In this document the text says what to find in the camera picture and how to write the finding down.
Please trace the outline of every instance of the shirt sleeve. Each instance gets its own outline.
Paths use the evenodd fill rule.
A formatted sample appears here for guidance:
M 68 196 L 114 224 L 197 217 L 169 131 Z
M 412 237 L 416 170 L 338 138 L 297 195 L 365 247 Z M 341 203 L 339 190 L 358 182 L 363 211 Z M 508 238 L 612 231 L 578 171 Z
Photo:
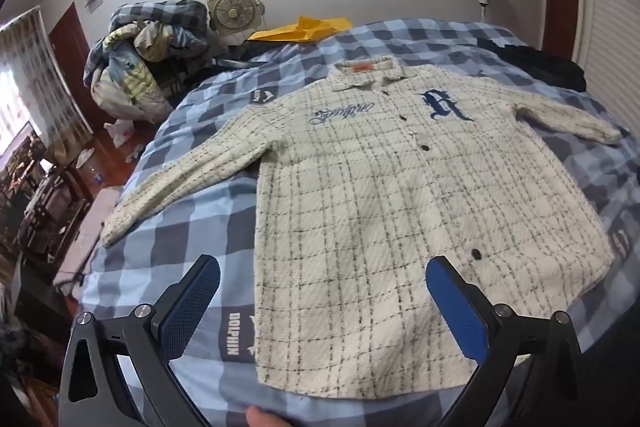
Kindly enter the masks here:
M 622 138 L 620 131 L 607 121 L 566 103 L 521 89 L 499 88 L 497 96 L 511 104 L 513 116 L 521 114 L 560 132 L 612 144 Z
M 104 224 L 103 245 L 115 243 L 138 220 L 227 179 L 261 157 L 276 139 L 265 112 L 268 110 L 264 106 L 245 108 L 206 142 L 163 166 L 126 194 Z

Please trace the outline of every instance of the human hand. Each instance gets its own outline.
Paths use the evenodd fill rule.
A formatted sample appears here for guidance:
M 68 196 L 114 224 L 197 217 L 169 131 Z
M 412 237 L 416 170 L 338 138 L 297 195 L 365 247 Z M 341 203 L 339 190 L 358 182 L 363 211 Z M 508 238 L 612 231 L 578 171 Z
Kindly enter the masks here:
M 249 427 L 291 427 L 283 419 L 276 415 L 263 412 L 259 407 L 252 405 L 244 413 Z

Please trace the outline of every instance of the wooden floor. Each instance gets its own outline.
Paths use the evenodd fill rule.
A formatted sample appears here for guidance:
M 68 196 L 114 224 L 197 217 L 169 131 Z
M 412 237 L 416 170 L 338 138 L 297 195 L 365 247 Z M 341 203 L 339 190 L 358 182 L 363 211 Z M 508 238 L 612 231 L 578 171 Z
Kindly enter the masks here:
M 138 160 L 126 163 L 127 156 L 134 151 L 136 145 L 146 146 L 154 139 L 155 135 L 156 128 L 153 124 L 136 122 L 136 133 L 129 141 L 116 149 L 106 129 L 100 129 L 95 134 L 94 140 L 86 146 L 87 149 L 93 147 L 94 153 L 81 168 L 77 169 L 92 195 L 95 196 L 104 187 L 124 185 L 138 163 Z M 104 183 L 102 185 L 96 182 L 92 168 L 103 175 Z

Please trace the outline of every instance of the pile of blankets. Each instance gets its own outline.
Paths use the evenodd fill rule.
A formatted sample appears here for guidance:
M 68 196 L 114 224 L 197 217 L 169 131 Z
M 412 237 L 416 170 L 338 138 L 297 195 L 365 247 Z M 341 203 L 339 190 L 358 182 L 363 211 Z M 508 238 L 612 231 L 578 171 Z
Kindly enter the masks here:
M 173 68 L 173 85 L 168 86 L 175 94 L 185 77 L 205 65 L 208 49 L 203 3 L 125 4 L 111 16 L 108 35 L 91 49 L 82 79 L 98 107 L 111 116 L 159 123 L 173 108 L 147 63 L 180 59 L 182 74 Z

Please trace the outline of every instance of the standing fan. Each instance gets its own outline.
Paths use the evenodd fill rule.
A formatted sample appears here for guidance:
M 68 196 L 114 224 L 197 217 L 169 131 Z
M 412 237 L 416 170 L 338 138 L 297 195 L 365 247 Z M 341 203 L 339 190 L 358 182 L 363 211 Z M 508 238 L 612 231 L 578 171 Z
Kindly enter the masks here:
M 227 44 L 240 44 L 262 25 L 260 0 L 209 0 L 210 28 Z

